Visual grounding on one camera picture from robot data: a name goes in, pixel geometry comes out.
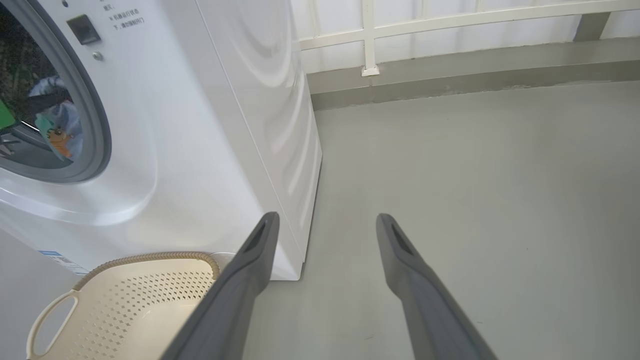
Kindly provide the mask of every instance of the door glass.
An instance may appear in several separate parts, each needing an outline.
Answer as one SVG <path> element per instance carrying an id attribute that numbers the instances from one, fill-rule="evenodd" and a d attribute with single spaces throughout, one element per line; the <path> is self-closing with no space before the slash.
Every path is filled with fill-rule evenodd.
<path id="1" fill-rule="evenodd" d="M 83 151 L 83 130 L 64 80 L 22 24 L 0 4 L 0 157 L 63 168 Z"/>

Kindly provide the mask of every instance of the basket handle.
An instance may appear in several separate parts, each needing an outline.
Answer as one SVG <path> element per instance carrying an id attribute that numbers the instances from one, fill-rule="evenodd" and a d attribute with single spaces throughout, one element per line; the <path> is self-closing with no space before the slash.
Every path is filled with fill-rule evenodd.
<path id="1" fill-rule="evenodd" d="M 60 297 L 58 297 L 56 300 L 53 300 L 49 305 L 47 305 L 47 307 L 44 308 L 44 310 L 42 310 L 40 315 L 38 315 L 38 318 L 36 319 L 36 321 L 31 326 L 31 330 L 29 331 L 29 337 L 27 338 L 27 360 L 38 360 L 41 357 L 43 357 L 44 355 L 46 355 L 49 352 L 49 350 L 51 350 L 51 347 L 53 346 L 53 344 L 58 339 L 58 336 L 62 332 L 62 329 L 65 328 L 65 325 L 69 321 L 69 318 L 71 317 L 71 314 L 73 314 L 74 310 L 76 309 L 76 306 L 78 305 L 77 292 L 78 291 L 76 291 L 76 290 L 69 290 L 68 292 L 60 295 Z M 58 307 L 58 305 L 60 305 L 63 301 L 65 301 L 65 300 L 67 300 L 67 299 L 69 299 L 71 297 L 74 298 L 74 305 L 71 307 L 71 310 L 69 311 L 69 314 L 67 315 L 67 318 L 65 319 L 65 321 L 62 323 L 62 325 L 58 329 L 58 332 L 56 333 L 56 335 L 51 340 L 51 343 L 47 347 L 47 350 L 45 350 L 44 354 L 36 354 L 35 349 L 34 349 L 34 344 L 35 344 L 35 340 L 36 340 L 36 335 L 38 334 L 38 331 L 40 330 L 40 327 L 42 326 L 42 323 L 49 316 L 51 311 L 53 311 L 56 307 Z"/>

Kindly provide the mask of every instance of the orange cartoon print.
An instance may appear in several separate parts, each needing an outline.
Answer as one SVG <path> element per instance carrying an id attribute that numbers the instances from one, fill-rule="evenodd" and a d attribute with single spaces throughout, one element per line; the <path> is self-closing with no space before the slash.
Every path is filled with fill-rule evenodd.
<path id="1" fill-rule="evenodd" d="M 49 129 L 47 131 L 47 137 L 51 145 L 66 158 L 71 157 L 71 153 L 67 149 L 67 142 L 73 139 L 73 135 L 67 135 L 67 133 L 60 129 Z"/>

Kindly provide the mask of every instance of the laundry basket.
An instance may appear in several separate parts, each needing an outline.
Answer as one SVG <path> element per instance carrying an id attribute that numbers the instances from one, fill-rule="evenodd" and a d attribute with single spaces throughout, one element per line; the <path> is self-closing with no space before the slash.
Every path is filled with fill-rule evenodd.
<path id="1" fill-rule="evenodd" d="M 219 272 L 201 252 L 163 252 L 103 264 L 40 313 L 29 333 L 27 357 L 159 359 Z M 67 319 L 44 354 L 36 354 L 40 326 L 69 298 L 74 305 Z"/>

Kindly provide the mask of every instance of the railing post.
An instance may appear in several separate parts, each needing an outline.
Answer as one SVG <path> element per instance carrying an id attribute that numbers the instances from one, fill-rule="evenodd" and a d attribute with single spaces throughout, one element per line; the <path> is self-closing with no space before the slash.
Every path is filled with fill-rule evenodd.
<path id="1" fill-rule="evenodd" d="M 376 66 L 376 40 L 373 35 L 373 0 L 362 0 L 362 27 L 364 28 L 364 67 L 362 76 L 379 75 Z"/>

